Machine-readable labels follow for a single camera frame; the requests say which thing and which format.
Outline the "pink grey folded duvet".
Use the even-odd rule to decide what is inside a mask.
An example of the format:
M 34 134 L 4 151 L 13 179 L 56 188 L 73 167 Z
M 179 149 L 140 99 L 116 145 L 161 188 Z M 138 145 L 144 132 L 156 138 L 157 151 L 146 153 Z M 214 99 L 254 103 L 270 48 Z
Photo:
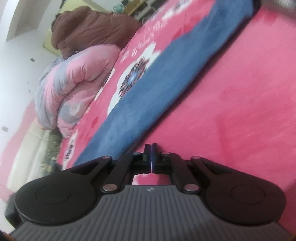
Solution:
M 120 52 L 115 45 L 96 45 L 66 60 L 56 58 L 39 79 L 35 97 L 38 124 L 70 137 L 106 83 Z

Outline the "pink floral bed blanket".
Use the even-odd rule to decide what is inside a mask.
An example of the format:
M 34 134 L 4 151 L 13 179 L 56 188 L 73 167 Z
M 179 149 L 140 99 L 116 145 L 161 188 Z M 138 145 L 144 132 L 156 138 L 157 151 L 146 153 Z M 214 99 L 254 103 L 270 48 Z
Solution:
M 110 77 L 64 139 L 70 168 L 124 92 L 173 39 L 208 14 L 212 1 L 167 1 L 121 52 Z M 262 7 L 230 47 L 200 74 L 135 149 L 157 143 L 278 185 L 281 224 L 295 231 L 295 19 Z

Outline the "blue denim jeans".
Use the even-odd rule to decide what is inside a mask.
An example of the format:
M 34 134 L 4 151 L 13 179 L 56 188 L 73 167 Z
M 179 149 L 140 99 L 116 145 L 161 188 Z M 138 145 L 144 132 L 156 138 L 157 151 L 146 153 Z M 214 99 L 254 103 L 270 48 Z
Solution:
M 101 156 L 118 159 L 135 146 L 259 6 L 258 1 L 216 1 L 208 15 L 171 42 L 126 92 L 74 164 Z

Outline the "pale yellow wardrobe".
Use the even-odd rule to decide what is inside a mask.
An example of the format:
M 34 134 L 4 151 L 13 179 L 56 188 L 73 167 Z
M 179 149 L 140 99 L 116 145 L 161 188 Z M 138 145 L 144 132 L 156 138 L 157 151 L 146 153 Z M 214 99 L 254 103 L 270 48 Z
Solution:
M 58 18 L 55 18 L 55 25 L 48 30 L 43 43 L 44 48 L 58 56 L 63 55 L 61 50 L 66 46 L 64 40 L 78 25 L 78 18 L 85 18 L 87 10 L 82 8 L 102 13 L 108 12 L 94 1 L 64 1 L 58 12 Z

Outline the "cluttered white shelf desk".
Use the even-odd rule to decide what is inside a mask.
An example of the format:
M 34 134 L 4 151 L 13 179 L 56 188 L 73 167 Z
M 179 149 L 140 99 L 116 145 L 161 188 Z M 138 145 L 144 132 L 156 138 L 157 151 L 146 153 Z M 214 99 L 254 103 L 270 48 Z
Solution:
M 125 13 L 139 21 L 145 21 L 165 3 L 166 0 L 121 1 L 113 7 L 113 11 Z

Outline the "person in mauve jacket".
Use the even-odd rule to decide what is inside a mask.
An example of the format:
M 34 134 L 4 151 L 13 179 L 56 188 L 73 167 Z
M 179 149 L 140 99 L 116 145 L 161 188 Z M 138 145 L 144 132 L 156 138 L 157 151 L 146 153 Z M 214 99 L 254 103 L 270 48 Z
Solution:
M 78 18 L 78 25 L 64 40 L 66 46 L 61 52 L 65 60 L 95 45 L 116 45 L 123 49 L 142 27 L 141 22 L 127 14 L 84 9 L 87 10 L 85 18 Z

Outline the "white pink headboard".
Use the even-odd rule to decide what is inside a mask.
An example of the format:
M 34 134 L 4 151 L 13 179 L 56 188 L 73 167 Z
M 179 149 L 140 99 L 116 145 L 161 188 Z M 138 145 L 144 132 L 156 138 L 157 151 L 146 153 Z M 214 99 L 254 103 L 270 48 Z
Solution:
M 42 176 L 49 133 L 38 124 L 35 104 L 31 102 L 1 156 L 1 186 L 16 192 L 24 184 Z

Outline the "green floral pillow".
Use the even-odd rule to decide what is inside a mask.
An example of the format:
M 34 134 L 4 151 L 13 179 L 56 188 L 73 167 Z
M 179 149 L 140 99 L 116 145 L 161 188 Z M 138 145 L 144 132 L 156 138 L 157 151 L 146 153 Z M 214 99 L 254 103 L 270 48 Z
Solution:
M 58 155 L 61 149 L 62 135 L 58 128 L 51 130 L 48 136 L 45 155 L 41 164 L 44 176 L 59 172 L 61 165 L 58 164 Z

